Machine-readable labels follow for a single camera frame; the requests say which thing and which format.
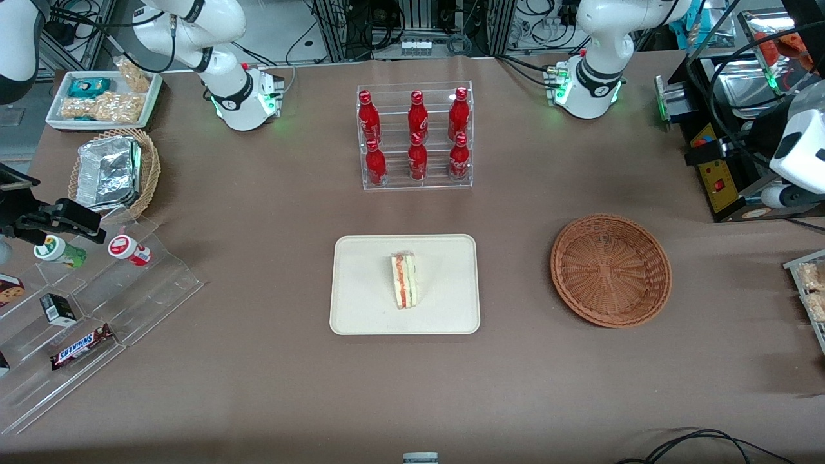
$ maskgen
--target red bottle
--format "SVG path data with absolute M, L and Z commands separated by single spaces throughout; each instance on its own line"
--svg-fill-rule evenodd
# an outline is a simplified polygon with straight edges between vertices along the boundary
M 424 107 L 424 93 L 420 90 L 413 90 L 412 105 L 407 114 L 407 122 L 410 125 L 410 134 L 421 134 L 424 142 L 427 142 L 427 109 Z
M 362 90 L 358 93 L 358 121 L 366 139 L 375 139 L 381 143 L 381 121 L 378 117 L 378 108 L 372 103 L 370 91 Z
M 410 149 L 407 151 L 410 158 L 410 177 L 414 181 L 422 181 L 427 177 L 427 148 L 424 147 L 424 138 L 421 134 L 410 134 Z
M 455 101 L 450 107 L 450 128 L 447 136 L 455 141 L 455 135 L 467 130 L 467 120 L 469 119 L 469 104 L 467 104 L 467 88 L 459 87 L 455 90 Z
M 387 159 L 378 149 L 378 140 L 367 139 L 366 141 L 366 170 L 370 176 L 370 183 L 373 185 L 385 185 L 387 183 Z
M 455 146 L 450 150 L 450 179 L 459 182 L 467 177 L 467 163 L 469 162 L 469 149 L 467 148 L 467 135 L 459 132 L 455 135 Z

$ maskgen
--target acrylic display stand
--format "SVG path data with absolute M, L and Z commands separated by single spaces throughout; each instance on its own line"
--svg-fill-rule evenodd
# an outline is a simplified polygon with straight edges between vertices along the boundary
M 450 107 L 455 100 L 455 90 L 466 87 L 468 92 L 469 121 L 467 122 L 467 148 L 470 156 L 467 177 L 453 182 L 447 175 L 450 166 L 450 150 L 453 142 L 447 137 Z M 369 90 L 372 102 L 378 109 L 381 121 L 381 151 L 387 159 L 386 185 L 370 183 L 366 169 L 366 139 L 358 121 L 358 93 L 356 93 L 356 130 L 358 131 L 359 155 L 361 156 L 361 181 L 366 191 L 412 190 L 419 188 L 467 188 L 473 186 L 473 83 L 472 81 L 443 83 L 411 83 L 388 85 L 360 85 L 358 92 Z M 424 94 L 424 106 L 429 113 L 427 147 L 427 177 L 422 181 L 413 180 L 409 175 L 410 147 L 407 113 L 410 109 L 410 94 L 420 90 Z
M 106 242 L 75 238 L 86 262 L 77 269 L 40 262 L 19 278 L 26 293 L 0 308 L 0 352 L 11 370 L 0 377 L 0 430 L 20 433 L 118 354 L 137 343 L 163 318 L 203 287 L 186 264 L 170 254 L 153 233 L 158 226 L 126 209 L 101 221 Z M 109 255 L 106 246 L 127 234 L 152 252 L 137 267 Z M 78 322 L 51 325 L 40 298 L 53 293 L 68 299 Z M 108 323 L 115 336 L 66 367 L 53 371 L 50 357 Z

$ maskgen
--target white tray of snacks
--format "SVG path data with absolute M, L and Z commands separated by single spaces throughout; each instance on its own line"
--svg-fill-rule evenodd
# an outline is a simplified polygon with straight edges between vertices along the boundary
M 148 91 L 135 92 L 130 88 L 120 71 L 69 71 L 63 77 L 63 81 L 54 95 L 49 114 L 46 115 L 46 124 L 58 130 L 139 129 L 145 127 L 149 123 L 149 117 L 152 115 L 152 110 L 158 100 L 158 94 L 163 84 L 163 78 L 160 74 L 145 74 L 145 77 L 149 82 Z M 138 110 L 135 110 L 133 112 L 134 116 L 127 116 L 127 118 L 131 118 L 129 122 L 95 121 L 93 119 L 66 117 L 65 115 L 72 114 L 66 111 L 64 107 L 64 103 L 69 98 L 68 93 L 72 83 L 76 80 L 94 78 L 109 79 L 110 86 L 108 90 L 117 96 L 130 96 L 138 104 L 142 100 L 142 109 L 139 109 L 139 113 Z
M 473 237 L 347 235 L 335 244 L 329 326 L 336 334 L 471 334 L 480 324 Z
M 825 250 L 785 263 L 783 267 L 794 278 L 799 299 L 825 353 Z

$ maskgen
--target brown wicker basket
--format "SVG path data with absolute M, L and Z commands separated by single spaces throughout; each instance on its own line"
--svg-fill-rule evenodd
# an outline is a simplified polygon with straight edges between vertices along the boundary
M 588 215 L 568 224 L 553 244 L 550 276 L 578 315 L 594 324 L 644 324 L 670 296 L 670 262 L 641 225 L 617 215 Z
M 149 206 L 154 196 L 155 188 L 160 178 L 160 158 L 152 139 L 140 129 L 113 129 L 95 137 L 95 140 L 105 139 L 114 135 L 131 135 L 140 144 L 140 198 L 129 207 L 133 217 L 140 216 Z M 68 181 L 68 197 L 74 200 L 78 196 L 78 173 L 80 172 L 80 157 L 74 163 L 72 178 Z

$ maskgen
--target table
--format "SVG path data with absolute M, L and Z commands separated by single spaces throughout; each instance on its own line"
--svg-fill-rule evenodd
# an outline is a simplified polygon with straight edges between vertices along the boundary
M 302 68 L 284 115 L 249 133 L 215 117 L 195 75 L 165 76 L 147 216 L 206 286 L 23 434 L 1 437 L 4 463 L 391 463 L 431 450 L 445 464 L 609 463 L 687 426 L 822 462 L 823 355 L 781 266 L 822 237 L 785 221 L 711 223 L 678 130 L 656 125 L 653 76 L 680 59 L 636 54 L 619 101 L 594 121 L 547 107 L 493 59 Z M 473 188 L 363 192 L 356 85 L 462 79 L 476 92 Z M 44 131 L 38 197 L 64 195 L 91 138 Z M 595 212 L 639 222 L 671 260 L 670 301 L 637 329 L 579 319 L 549 282 L 556 234 Z M 333 334 L 336 240 L 411 233 L 475 237 L 478 332 Z M 23 268 L 31 247 L 14 242 Z M 730 446 L 689 452 L 740 462 Z

